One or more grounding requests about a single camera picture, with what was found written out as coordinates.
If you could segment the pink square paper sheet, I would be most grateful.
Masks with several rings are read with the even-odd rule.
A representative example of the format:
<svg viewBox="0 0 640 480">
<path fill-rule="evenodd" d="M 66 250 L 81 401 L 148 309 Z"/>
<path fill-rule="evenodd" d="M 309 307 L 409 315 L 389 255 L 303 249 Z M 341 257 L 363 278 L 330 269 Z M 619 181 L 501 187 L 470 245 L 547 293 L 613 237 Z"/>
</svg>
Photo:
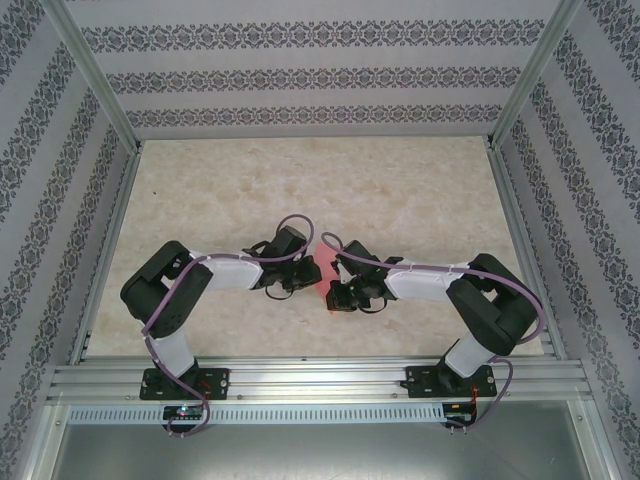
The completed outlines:
<svg viewBox="0 0 640 480">
<path fill-rule="evenodd" d="M 334 280 L 341 280 L 340 274 L 332 266 L 332 263 L 336 260 L 336 252 L 324 243 L 319 243 L 315 248 L 313 259 L 321 273 L 321 280 L 315 284 L 315 288 L 320 295 L 324 306 L 328 309 L 326 298 L 330 291 L 331 282 Z"/>
</svg>

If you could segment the right controller board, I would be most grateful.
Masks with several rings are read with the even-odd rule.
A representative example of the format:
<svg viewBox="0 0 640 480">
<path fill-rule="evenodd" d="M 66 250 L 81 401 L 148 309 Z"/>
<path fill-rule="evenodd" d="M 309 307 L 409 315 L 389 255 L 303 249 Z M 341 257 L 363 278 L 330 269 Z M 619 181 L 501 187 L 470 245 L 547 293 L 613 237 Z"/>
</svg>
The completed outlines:
<svg viewBox="0 0 640 480">
<path fill-rule="evenodd" d="M 473 402 L 446 403 L 443 411 L 447 422 L 458 427 L 472 425 L 477 419 L 477 405 Z"/>
</svg>

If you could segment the controller board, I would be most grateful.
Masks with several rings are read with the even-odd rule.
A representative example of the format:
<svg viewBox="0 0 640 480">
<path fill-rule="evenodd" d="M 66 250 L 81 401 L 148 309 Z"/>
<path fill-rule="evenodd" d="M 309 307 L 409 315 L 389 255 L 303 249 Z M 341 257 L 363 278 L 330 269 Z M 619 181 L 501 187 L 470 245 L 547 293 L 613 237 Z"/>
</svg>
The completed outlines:
<svg viewBox="0 0 640 480">
<path fill-rule="evenodd" d="M 473 402 L 446 403 L 443 411 L 447 422 L 458 427 L 472 425 L 477 419 L 477 405 Z"/>
<path fill-rule="evenodd" d="M 169 420 L 185 420 L 199 421 L 203 417 L 203 408 L 195 405 L 173 405 L 165 406 L 163 410 L 163 419 Z"/>
</svg>

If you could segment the left controller board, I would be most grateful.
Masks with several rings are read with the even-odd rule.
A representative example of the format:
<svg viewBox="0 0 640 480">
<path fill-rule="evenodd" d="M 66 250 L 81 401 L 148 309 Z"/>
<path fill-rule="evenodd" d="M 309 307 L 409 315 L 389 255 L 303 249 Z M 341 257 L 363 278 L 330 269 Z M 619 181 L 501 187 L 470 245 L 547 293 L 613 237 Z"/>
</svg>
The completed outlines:
<svg viewBox="0 0 640 480">
<path fill-rule="evenodd" d="M 173 405 L 165 406 L 163 410 L 163 419 L 169 420 L 185 420 L 199 421 L 203 417 L 203 408 L 195 405 Z"/>
</svg>

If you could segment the aluminium mounting rail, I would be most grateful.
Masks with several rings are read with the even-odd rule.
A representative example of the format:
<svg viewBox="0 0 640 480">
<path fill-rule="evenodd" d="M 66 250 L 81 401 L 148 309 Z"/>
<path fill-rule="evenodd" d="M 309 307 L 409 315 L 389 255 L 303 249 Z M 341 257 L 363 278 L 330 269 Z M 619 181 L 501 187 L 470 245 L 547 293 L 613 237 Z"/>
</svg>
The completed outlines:
<svg viewBox="0 0 640 480">
<path fill-rule="evenodd" d="M 382 403 L 405 401 L 400 384 L 409 366 L 434 365 L 434 357 L 209 357 L 203 367 L 230 373 L 231 403 Z M 590 399 L 593 390 L 579 360 L 516 356 L 510 366 L 493 367 L 506 400 Z M 55 368 L 50 403 L 125 404 L 139 399 L 145 357 L 90 357 Z"/>
</svg>

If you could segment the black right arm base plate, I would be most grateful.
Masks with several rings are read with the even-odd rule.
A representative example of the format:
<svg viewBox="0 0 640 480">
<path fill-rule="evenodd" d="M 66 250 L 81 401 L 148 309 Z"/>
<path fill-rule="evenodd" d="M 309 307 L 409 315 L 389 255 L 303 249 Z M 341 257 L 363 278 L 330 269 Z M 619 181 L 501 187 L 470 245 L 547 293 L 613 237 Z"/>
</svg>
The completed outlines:
<svg viewBox="0 0 640 480">
<path fill-rule="evenodd" d="M 493 370 L 481 366 L 470 377 L 461 377 L 445 364 L 436 366 L 408 366 L 406 379 L 400 386 L 408 391 L 410 398 L 493 398 L 497 387 Z"/>
</svg>

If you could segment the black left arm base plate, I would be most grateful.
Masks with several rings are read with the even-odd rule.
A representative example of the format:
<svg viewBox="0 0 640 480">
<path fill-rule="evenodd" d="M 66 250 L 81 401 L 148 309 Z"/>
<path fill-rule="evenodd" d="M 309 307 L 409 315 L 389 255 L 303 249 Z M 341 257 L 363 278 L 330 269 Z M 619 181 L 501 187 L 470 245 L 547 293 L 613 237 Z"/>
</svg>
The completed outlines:
<svg viewBox="0 0 640 480">
<path fill-rule="evenodd" d="M 225 400 L 229 386 L 228 369 L 192 367 L 180 380 L 207 400 Z M 158 368 L 146 369 L 139 390 L 141 400 L 196 400 Z"/>
</svg>

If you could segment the aluminium frame post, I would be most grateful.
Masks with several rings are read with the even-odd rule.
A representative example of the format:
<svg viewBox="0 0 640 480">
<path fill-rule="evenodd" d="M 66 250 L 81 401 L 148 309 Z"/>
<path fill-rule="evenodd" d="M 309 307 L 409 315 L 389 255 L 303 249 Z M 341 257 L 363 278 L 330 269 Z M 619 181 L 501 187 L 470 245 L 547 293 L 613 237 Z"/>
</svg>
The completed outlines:
<svg viewBox="0 0 640 480">
<path fill-rule="evenodd" d="M 545 26 L 533 53 L 525 64 L 513 91 L 487 136 L 487 146 L 496 151 L 504 142 L 539 77 L 552 57 L 565 31 L 571 24 L 583 0 L 559 0 Z"/>
<path fill-rule="evenodd" d="M 73 57 L 87 84 L 104 109 L 120 140 L 129 150 L 137 150 L 141 144 L 128 120 L 114 90 L 100 67 L 86 38 L 65 0 L 39 0 L 57 33 Z"/>
</svg>

